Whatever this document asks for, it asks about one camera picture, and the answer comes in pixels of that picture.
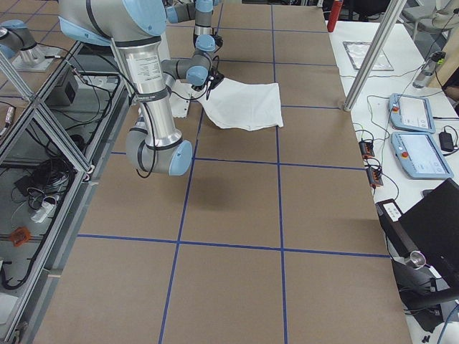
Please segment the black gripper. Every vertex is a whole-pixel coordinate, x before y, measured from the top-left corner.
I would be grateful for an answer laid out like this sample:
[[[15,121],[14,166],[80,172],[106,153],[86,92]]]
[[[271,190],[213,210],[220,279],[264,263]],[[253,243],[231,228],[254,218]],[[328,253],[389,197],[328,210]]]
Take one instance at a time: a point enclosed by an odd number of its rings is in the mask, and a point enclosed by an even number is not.
[[[211,71],[206,81],[204,82],[203,88],[207,90],[213,90],[224,80],[224,75],[219,71]]]

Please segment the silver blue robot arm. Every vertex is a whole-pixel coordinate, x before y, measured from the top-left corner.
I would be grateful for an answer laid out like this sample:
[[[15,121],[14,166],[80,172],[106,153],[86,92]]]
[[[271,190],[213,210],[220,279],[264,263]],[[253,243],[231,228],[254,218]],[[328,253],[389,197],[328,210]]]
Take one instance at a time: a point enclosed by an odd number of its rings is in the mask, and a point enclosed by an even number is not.
[[[220,45],[212,32],[217,1],[165,6],[162,1],[59,1],[62,33],[71,39],[111,47],[117,65],[139,102],[141,116],[129,130],[126,154],[140,176],[184,175],[193,148],[174,124],[170,95],[175,81],[205,87]],[[193,20],[195,51],[190,59],[161,59],[167,23]]]
[[[166,7],[166,18],[171,24],[194,21],[193,44],[196,47],[198,39],[203,36],[212,38],[214,52],[223,46],[223,38],[212,28],[214,8],[220,1],[196,0],[188,3],[174,4]]]

